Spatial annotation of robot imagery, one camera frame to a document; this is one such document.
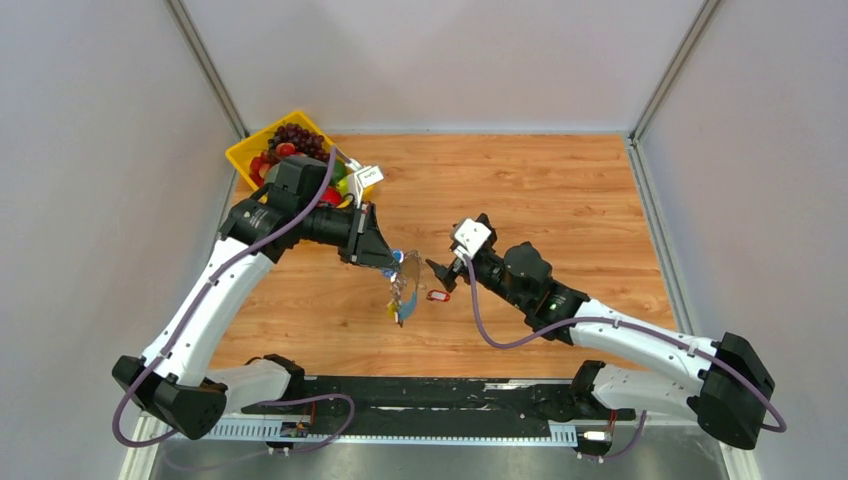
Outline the metal key plate blue handle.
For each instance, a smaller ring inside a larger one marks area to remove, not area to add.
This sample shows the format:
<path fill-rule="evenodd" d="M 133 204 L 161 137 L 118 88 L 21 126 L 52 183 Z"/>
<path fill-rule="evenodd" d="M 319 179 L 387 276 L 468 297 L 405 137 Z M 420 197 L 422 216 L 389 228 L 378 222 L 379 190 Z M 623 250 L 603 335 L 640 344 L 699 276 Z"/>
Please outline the metal key plate blue handle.
<path fill-rule="evenodd" d="M 417 250 L 404 252 L 404 259 L 400 262 L 400 268 L 397 271 L 383 271 L 383 275 L 389 280 L 389 303 L 399 302 L 403 305 L 401 310 L 402 321 L 400 323 L 394 322 L 399 327 L 405 325 L 405 322 L 417 308 L 418 292 L 422 284 L 422 271 L 423 260 Z"/>

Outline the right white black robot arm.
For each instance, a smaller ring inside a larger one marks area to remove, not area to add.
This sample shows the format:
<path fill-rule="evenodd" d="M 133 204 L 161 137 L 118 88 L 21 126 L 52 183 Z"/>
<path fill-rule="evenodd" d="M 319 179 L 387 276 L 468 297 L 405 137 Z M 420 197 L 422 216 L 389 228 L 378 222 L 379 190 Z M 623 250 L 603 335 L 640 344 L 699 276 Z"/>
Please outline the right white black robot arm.
<path fill-rule="evenodd" d="M 694 421 L 714 439 L 752 450 L 762 431 L 784 433 L 772 403 L 775 381 L 752 344 L 731 332 L 715 340 L 671 331 L 623 314 L 555 280 L 552 265 L 528 241 L 495 250 L 485 214 L 466 218 L 451 233 L 454 260 L 427 262 L 447 292 L 465 281 L 478 332 L 491 346 L 513 349 L 537 338 L 606 351 L 637 364 L 628 370 L 587 361 L 572 381 L 571 403 L 584 417 L 633 409 Z M 504 343 L 486 331 L 479 294 L 487 290 L 524 315 L 530 335 Z"/>

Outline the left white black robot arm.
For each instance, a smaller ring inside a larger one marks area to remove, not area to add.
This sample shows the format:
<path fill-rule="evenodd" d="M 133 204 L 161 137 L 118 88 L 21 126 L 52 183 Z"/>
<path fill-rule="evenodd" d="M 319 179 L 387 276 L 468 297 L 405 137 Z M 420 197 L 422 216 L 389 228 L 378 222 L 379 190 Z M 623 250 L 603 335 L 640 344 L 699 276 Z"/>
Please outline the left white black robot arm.
<path fill-rule="evenodd" d="M 205 269 L 168 325 L 139 356 L 116 361 L 112 377 L 124 394 L 113 414 L 114 437 L 129 447 L 149 444 L 121 432 L 130 403 L 192 440 L 244 407 L 297 412 L 306 388 L 293 378 L 290 361 L 266 355 L 223 370 L 210 369 L 210 361 L 247 297 L 303 240 L 336 248 L 350 265 L 398 269 L 376 207 L 365 198 L 383 178 L 378 166 L 362 166 L 337 149 L 328 161 L 294 155 L 271 167 L 264 185 L 230 209 Z"/>

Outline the red apple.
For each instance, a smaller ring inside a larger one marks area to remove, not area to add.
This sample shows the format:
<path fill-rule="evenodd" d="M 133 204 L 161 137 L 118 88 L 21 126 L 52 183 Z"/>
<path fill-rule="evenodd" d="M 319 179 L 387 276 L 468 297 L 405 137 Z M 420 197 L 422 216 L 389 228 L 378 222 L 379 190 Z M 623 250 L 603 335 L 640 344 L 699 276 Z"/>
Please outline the red apple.
<path fill-rule="evenodd" d="M 322 194 L 320 203 L 332 207 L 337 207 L 343 202 L 343 195 L 335 188 L 328 187 Z"/>

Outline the light green apple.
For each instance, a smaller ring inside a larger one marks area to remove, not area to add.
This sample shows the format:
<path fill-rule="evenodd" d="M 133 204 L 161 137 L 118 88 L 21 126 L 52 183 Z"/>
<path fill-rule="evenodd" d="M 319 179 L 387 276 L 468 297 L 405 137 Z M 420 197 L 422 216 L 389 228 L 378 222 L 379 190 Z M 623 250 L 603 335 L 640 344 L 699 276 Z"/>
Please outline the light green apple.
<path fill-rule="evenodd" d="M 342 195 L 343 199 L 355 201 L 360 196 L 360 187 L 353 174 L 347 175 L 341 179 L 337 185 L 337 190 Z"/>

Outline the dark green lime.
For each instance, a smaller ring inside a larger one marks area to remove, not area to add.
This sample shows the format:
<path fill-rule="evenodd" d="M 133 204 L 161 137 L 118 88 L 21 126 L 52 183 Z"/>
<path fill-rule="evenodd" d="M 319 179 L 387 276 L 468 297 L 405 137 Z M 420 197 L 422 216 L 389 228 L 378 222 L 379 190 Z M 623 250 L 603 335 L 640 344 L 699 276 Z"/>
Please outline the dark green lime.
<path fill-rule="evenodd" d="M 347 166 L 343 161 L 336 160 L 333 167 L 333 173 L 331 176 L 331 184 L 338 185 L 340 181 L 344 180 L 348 175 Z"/>

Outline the dark purple grape bunch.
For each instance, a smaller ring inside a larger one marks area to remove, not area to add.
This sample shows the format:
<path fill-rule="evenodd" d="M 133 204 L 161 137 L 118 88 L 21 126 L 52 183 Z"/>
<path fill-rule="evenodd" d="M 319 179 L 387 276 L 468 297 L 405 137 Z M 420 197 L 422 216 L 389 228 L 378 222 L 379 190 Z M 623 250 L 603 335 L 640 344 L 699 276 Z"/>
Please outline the dark purple grape bunch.
<path fill-rule="evenodd" d="M 299 124 L 286 123 L 277 127 L 268 140 L 267 152 L 275 159 L 302 155 L 326 162 L 329 160 L 329 153 L 324 143 L 323 135 Z"/>

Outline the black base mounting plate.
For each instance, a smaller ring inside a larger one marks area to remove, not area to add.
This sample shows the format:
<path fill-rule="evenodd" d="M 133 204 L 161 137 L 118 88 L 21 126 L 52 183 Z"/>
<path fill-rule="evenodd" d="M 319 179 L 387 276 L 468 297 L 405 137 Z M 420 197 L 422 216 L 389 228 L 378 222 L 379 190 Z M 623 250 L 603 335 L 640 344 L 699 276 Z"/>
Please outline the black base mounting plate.
<path fill-rule="evenodd" d="M 552 424 L 604 430 L 633 421 L 611 412 L 568 380 L 311 376 L 284 395 L 308 399 L 288 407 L 251 405 L 244 414 L 295 415 L 309 433 L 402 440 L 550 439 Z"/>

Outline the yellow plastic fruit basket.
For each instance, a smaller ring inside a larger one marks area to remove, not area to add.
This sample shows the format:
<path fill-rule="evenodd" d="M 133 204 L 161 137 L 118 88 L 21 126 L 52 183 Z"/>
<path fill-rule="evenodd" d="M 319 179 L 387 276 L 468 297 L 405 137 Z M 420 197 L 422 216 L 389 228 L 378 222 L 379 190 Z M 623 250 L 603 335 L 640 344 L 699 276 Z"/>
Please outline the yellow plastic fruit basket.
<path fill-rule="evenodd" d="M 334 142 L 304 112 L 299 110 L 293 111 L 284 116 L 283 118 L 277 120 L 276 122 L 252 134 L 248 138 L 240 141 L 235 146 L 229 148 L 226 151 L 226 157 L 228 158 L 232 166 L 236 169 L 236 171 L 239 173 L 239 175 L 242 177 L 242 179 L 247 182 L 247 184 L 252 190 L 257 190 L 261 187 L 256 187 L 254 182 L 249 178 L 249 165 L 251 160 L 254 157 L 258 156 L 261 152 L 266 151 L 268 149 L 268 140 L 271 138 L 276 128 L 286 123 L 299 124 L 309 130 L 323 135 L 325 137 L 324 147 L 327 149 L 330 159 L 331 148 L 334 146 Z M 336 154 L 336 160 L 343 161 L 345 165 L 349 159 L 353 158 L 346 156 L 341 151 Z M 275 175 L 276 166 L 274 166 L 270 170 L 270 176 L 265 181 L 265 183 L 271 181 Z M 376 185 L 366 190 L 365 199 L 363 200 L 363 202 L 370 199 L 373 191 L 376 189 Z M 331 180 L 328 187 L 333 187 L 337 189 L 336 185 L 331 184 Z M 343 202 L 337 207 L 344 207 L 351 203 L 354 203 L 354 201 L 343 199 Z"/>

